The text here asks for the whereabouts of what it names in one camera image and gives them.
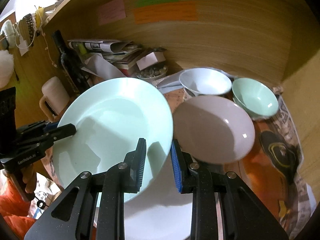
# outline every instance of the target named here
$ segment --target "mint green plate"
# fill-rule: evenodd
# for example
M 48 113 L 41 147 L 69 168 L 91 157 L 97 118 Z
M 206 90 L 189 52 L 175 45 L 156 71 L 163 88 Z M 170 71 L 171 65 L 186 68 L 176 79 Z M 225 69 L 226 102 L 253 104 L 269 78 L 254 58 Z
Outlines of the mint green plate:
M 238 78 L 232 84 L 233 101 L 253 120 L 275 115 L 279 105 L 276 96 L 264 84 L 251 78 Z

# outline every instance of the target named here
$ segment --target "green sticky note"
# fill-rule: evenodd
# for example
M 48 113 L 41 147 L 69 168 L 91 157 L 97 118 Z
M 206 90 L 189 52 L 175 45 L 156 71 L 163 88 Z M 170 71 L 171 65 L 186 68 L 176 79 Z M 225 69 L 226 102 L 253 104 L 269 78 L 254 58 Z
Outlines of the green sticky note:
M 136 1 L 136 7 L 144 7 L 168 2 L 179 2 L 179 0 L 138 0 Z

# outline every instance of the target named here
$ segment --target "wine bottle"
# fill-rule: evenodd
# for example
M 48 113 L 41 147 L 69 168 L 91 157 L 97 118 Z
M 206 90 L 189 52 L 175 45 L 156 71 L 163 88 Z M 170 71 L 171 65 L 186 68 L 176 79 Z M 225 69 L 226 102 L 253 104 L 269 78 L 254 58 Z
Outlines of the wine bottle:
M 66 46 L 59 30 L 52 34 L 52 38 L 60 51 L 61 64 L 73 90 L 82 94 L 90 88 L 90 85 L 88 78 L 84 76 L 83 70 L 81 70 L 83 67 L 81 59 L 76 51 Z

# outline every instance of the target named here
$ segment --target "person's hand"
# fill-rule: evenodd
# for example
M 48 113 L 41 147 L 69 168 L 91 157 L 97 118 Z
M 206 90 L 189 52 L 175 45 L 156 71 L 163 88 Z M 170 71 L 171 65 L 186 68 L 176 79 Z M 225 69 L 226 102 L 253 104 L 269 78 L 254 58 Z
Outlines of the person's hand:
M 36 190 L 37 186 L 37 173 L 33 168 L 33 164 L 29 165 L 28 167 L 21 169 L 23 175 L 23 182 L 26 184 L 26 192 L 32 193 Z M 10 174 L 4 171 L 4 175 L 10 179 Z

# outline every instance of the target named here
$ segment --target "metal bolt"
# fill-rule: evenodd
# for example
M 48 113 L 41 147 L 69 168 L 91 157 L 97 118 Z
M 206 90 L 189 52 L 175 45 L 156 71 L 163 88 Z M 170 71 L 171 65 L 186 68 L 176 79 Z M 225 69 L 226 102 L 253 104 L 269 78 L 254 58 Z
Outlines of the metal bolt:
M 126 167 L 128 167 L 128 165 L 126 163 L 119 163 L 118 164 L 118 168 L 121 170 L 125 169 Z
M 81 179 L 86 179 L 87 177 L 90 176 L 90 172 L 84 171 L 84 172 L 81 173 L 80 176 L 81 176 Z
M 200 165 L 198 163 L 191 163 L 189 167 L 193 170 L 199 169 Z
M 227 173 L 227 176 L 230 178 L 230 179 L 235 179 L 237 174 L 235 174 L 233 171 L 229 171 Z

